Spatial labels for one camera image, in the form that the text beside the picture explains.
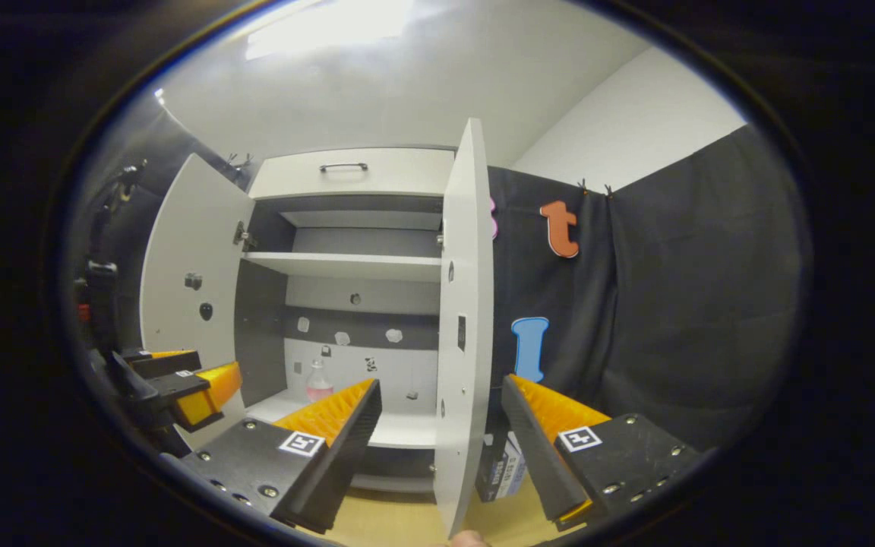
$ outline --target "foam letter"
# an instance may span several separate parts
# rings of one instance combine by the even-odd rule
[[[542,205],[539,214],[548,219],[549,247],[552,252],[563,258],[573,258],[580,253],[579,243],[570,242],[569,227],[576,225],[576,215],[566,211],[563,201],[552,201]]]
[[[542,334],[549,328],[546,318],[521,318],[511,323],[511,332],[518,337],[515,350],[515,376],[539,381],[545,375],[539,370],[542,357]]]

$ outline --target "wooden floor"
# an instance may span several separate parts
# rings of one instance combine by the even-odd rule
[[[465,528],[477,530],[492,547],[528,547],[561,536],[545,519],[528,475],[517,494],[508,498],[482,503],[477,492],[472,492]],[[323,537],[350,547],[428,547],[447,543],[433,495],[358,489],[351,489],[343,499],[336,525]]]

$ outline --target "orange gripper pad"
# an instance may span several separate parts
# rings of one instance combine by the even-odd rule
[[[194,351],[194,350],[193,349],[178,349],[175,351],[152,351],[150,353],[150,358],[160,359],[161,357],[180,356],[182,353],[191,353],[191,351]]]
[[[350,419],[351,413],[373,383],[374,379],[369,378],[360,384],[351,385],[343,391],[298,409],[272,425],[292,429],[293,432],[325,437],[327,446],[333,446],[333,440],[336,440],[336,436],[346,425],[346,420]]]
[[[593,426],[597,423],[607,422],[610,416],[595,411],[579,401],[570,399],[566,395],[557,394],[544,385],[534,381],[525,380],[514,374],[508,375],[515,382],[518,389],[529,403],[532,414],[539,421],[542,432],[548,438],[549,443],[555,443],[559,432],[568,432],[576,427]]]
[[[208,381],[210,387],[205,391],[198,391],[197,394],[185,395],[176,403],[191,425],[197,425],[201,420],[222,412],[223,405],[242,387],[238,361],[197,372],[195,376]]]

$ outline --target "ceiling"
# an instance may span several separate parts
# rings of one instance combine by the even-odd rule
[[[513,165],[649,46],[560,0],[414,0],[399,37],[249,62],[246,34],[190,55],[154,86],[222,156],[456,146],[466,118],[476,117],[493,166]]]

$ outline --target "cabinet door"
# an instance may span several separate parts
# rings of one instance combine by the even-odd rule
[[[205,160],[192,154],[164,197],[153,223],[140,289],[144,349],[197,349],[201,366],[235,360],[235,284],[254,201]],[[185,276],[201,287],[185,286]],[[202,305],[211,307],[205,319]]]
[[[482,122],[469,119],[444,192],[434,496],[448,536],[479,471],[492,358],[492,224]]]

